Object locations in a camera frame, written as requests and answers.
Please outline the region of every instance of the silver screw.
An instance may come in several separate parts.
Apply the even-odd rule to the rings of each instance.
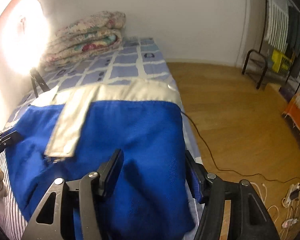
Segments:
[[[244,186],[249,186],[250,182],[248,180],[246,180],[246,179],[243,179],[241,181],[241,184],[244,185]]]
[[[215,179],[217,176],[214,173],[207,174],[208,179]]]
[[[60,185],[63,183],[63,178],[57,178],[54,180],[54,184]]]
[[[90,178],[95,178],[95,177],[97,177],[99,174],[96,172],[96,171],[92,171],[92,172],[90,172],[89,173],[89,177]]]

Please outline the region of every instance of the power strip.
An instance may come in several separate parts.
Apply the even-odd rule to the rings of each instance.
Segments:
[[[296,189],[299,189],[300,188],[300,183],[297,183],[297,184],[291,184],[290,187],[289,187],[289,190],[287,192],[287,195],[282,203],[282,205],[285,207],[285,208],[288,208],[290,206],[290,203],[291,203],[291,199],[290,199],[290,194],[291,192],[295,191]]]

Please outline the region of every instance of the power cord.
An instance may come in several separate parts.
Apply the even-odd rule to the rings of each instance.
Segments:
[[[239,173],[239,172],[237,172],[237,171],[235,171],[235,170],[231,170],[231,169],[220,169],[220,168],[217,166],[217,164],[216,164],[216,162],[215,162],[215,160],[214,160],[214,158],[213,158],[212,152],[211,152],[211,150],[210,150],[210,148],[209,148],[207,142],[202,138],[202,136],[201,136],[201,134],[200,134],[200,132],[199,132],[197,126],[195,125],[194,121],[193,121],[186,113],[184,113],[183,111],[181,111],[181,113],[182,113],[184,116],[186,116],[186,117],[189,119],[189,121],[193,124],[193,126],[194,126],[194,128],[195,128],[195,130],[196,130],[196,132],[197,132],[197,134],[198,134],[198,136],[199,136],[200,139],[204,142],[204,144],[206,145],[207,149],[209,150],[211,159],[212,159],[212,161],[213,161],[213,163],[214,163],[214,166],[216,167],[216,169],[217,169],[218,171],[232,171],[232,172],[234,172],[234,173],[236,173],[236,174],[238,174],[238,175],[240,175],[240,176],[242,176],[242,177],[253,177],[253,176],[256,176],[256,175],[260,175],[260,176],[263,177],[266,181],[269,181],[269,182],[277,181],[277,182],[280,182],[280,183],[282,183],[282,184],[287,183],[287,182],[289,182],[289,181],[291,181],[291,180],[294,180],[294,179],[299,179],[299,180],[300,180],[299,177],[294,177],[294,178],[289,179],[289,180],[287,180],[287,181],[280,181],[280,180],[278,180],[278,179],[267,179],[267,178],[266,178],[264,175],[262,175],[261,173],[255,173],[255,174],[253,174],[253,175],[245,175],[245,174],[241,174],[241,173]]]

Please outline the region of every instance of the bed sheet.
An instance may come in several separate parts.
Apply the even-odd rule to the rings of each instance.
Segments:
[[[45,73],[42,77],[50,89],[58,86],[58,91],[94,82],[129,84],[131,79],[135,77],[162,80],[177,89],[176,82],[168,69],[162,53],[151,38],[125,39],[120,47],[114,51],[91,57],[81,62],[68,64]],[[39,87],[37,87],[37,90],[38,94],[42,93]],[[34,92],[29,91],[11,114],[4,129],[12,127],[34,99]],[[182,116],[182,118],[186,147],[193,157],[200,161],[200,152],[190,124],[185,116]],[[8,196],[5,198],[6,213],[0,217],[0,226],[10,240],[19,240],[27,222],[18,208],[10,187],[5,153],[0,154],[0,168],[5,174],[4,182],[8,189]],[[184,236],[184,240],[192,240],[198,228],[203,205],[198,204],[191,197],[188,187],[186,188],[189,208],[196,226],[193,231]]]

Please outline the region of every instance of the floral blanket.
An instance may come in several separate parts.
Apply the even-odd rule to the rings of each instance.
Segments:
[[[41,58],[41,66],[63,66],[116,49],[125,21],[122,12],[102,11],[58,30]]]

